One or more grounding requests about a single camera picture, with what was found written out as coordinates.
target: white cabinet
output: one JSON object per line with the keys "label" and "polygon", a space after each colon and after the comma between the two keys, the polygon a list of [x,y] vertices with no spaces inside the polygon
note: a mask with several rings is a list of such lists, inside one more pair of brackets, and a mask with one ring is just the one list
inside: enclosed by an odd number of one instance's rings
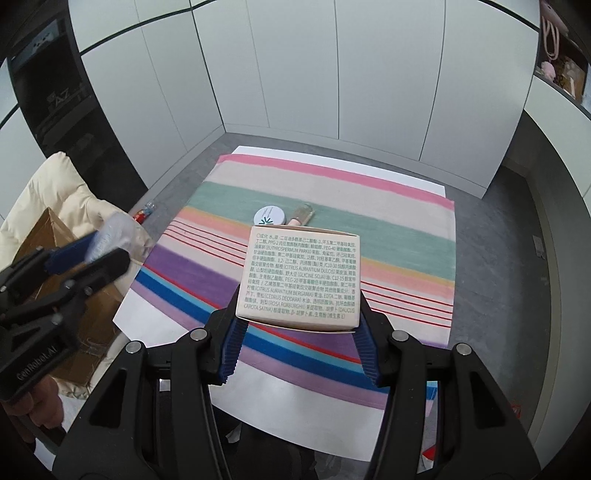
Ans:
{"label": "white cabinet", "polygon": [[139,23],[134,0],[69,0],[78,50]]}
{"label": "white cabinet", "polygon": [[17,98],[14,96],[12,82],[8,73],[8,61],[4,60],[0,66],[0,122],[6,118],[17,105]]}
{"label": "white cabinet", "polygon": [[190,7],[189,0],[135,0],[139,21],[150,20],[160,15]]}
{"label": "white cabinet", "polygon": [[591,186],[591,120],[562,93],[534,77],[525,111],[548,138],[568,169],[585,203]]}
{"label": "white cabinet", "polygon": [[269,127],[246,0],[216,0],[193,15],[224,124]]}
{"label": "white cabinet", "polygon": [[192,14],[141,28],[174,123],[190,150],[222,124]]}
{"label": "white cabinet", "polygon": [[151,187],[187,149],[164,99],[141,28],[90,50],[82,62],[121,146]]}
{"label": "white cabinet", "polygon": [[495,0],[495,3],[540,26],[540,0]]}
{"label": "white cabinet", "polygon": [[0,129],[0,215],[3,218],[44,161],[45,156],[18,109]]}
{"label": "white cabinet", "polygon": [[439,83],[421,162],[488,187],[523,111],[538,33],[475,0],[447,0]]}
{"label": "white cabinet", "polygon": [[336,0],[341,140],[419,159],[444,11],[444,0]]}
{"label": "white cabinet", "polygon": [[246,3],[270,127],[338,138],[333,1]]}

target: cardboard box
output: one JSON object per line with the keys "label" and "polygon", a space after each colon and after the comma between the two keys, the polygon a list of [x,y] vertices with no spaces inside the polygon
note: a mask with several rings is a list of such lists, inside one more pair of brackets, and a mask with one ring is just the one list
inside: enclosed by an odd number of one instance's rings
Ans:
{"label": "cardboard box", "polygon": [[[45,249],[51,249],[63,247],[75,239],[70,229],[48,208],[31,229],[14,260],[19,260],[33,252],[39,245]],[[64,278],[69,275],[70,273],[65,273],[50,277],[28,301],[40,299],[48,293],[55,292]],[[107,285],[87,300],[86,313],[80,320],[78,328],[80,349],[57,367],[51,373],[52,376],[83,387],[87,385],[113,338],[119,333],[113,324],[113,317],[121,301],[122,296],[113,285]]]}
{"label": "cardboard box", "polygon": [[305,226],[254,226],[236,316],[290,329],[359,326],[359,236]]}

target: blue gripper pad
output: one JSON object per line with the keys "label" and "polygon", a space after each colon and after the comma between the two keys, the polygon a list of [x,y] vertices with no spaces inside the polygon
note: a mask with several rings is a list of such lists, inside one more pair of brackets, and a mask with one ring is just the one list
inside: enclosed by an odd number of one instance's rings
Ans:
{"label": "blue gripper pad", "polygon": [[359,315],[359,326],[353,330],[353,341],[357,347],[363,373],[374,385],[378,385],[382,377],[378,364],[378,348],[363,314]]}
{"label": "blue gripper pad", "polygon": [[62,275],[82,263],[95,235],[96,232],[89,233],[71,244],[56,249],[45,262],[45,271],[51,275]]}
{"label": "blue gripper pad", "polygon": [[236,369],[238,355],[240,355],[240,349],[242,348],[242,342],[244,341],[247,328],[248,322],[236,317],[234,317],[228,328],[228,332],[222,345],[222,361],[217,373],[222,383],[226,383],[228,377],[232,375]]}

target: white baseboard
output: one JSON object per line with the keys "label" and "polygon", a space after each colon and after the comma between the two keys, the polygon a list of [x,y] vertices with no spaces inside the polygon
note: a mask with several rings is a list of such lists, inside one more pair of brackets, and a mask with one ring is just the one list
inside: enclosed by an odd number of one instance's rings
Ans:
{"label": "white baseboard", "polygon": [[530,173],[530,169],[524,167],[520,163],[513,160],[511,157],[505,157],[501,163],[503,167],[507,167],[509,170],[514,171],[517,175],[521,175],[523,178],[527,178]]}
{"label": "white baseboard", "polygon": [[344,140],[268,127],[252,127],[249,125],[235,124],[225,124],[224,126],[228,133],[278,138],[279,140],[316,145],[318,147],[331,148],[333,150],[351,153],[360,157],[371,158],[372,160],[403,168],[404,170],[417,173],[446,185],[451,185],[452,187],[468,192],[478,198],[482,198],[486,192],[485,187],[477,185],[470,180],[463,179],[453,173],[446,172],[416,160],[410,160],[406,157],[401,157],[382,150],[376,150],[375,148],[364,147],[363,145],[346,142]]}
{"label": "white baseboard", "polygon": [[185,155],[179,158],[177,162],[172,167],[170,167],[158,180],[156,180],[154,185],[152,185],[146,193],[144,193],[142,198],[140,198],[129,211],[129,214],[133,215],[140,208],[142,208],[148,200],[152,200],[154,197],[156,197],[156,195],[163,191],[166,185],[168,185],[173,180],[173,178],[181,173],[183,169],[189,165],[195,159],[195,157],[197,157],[197,155],[199,155],[209,145],[214,143],[224,133],[226,133],[226,131],[223,125],[220,125],[197,145],[195,145],[191,150],[185,153]]}

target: pink stuffed toy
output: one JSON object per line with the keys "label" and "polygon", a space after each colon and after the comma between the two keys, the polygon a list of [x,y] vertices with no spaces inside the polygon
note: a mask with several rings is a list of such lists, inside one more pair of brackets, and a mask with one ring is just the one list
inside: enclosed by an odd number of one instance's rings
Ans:
{"label": "pink stuffed toy", "polygon": [[543,61],[541,67],[544,77],[546,77],[549,81],[553,82],[556,78],[556,71],[553,65],[549,61]]}

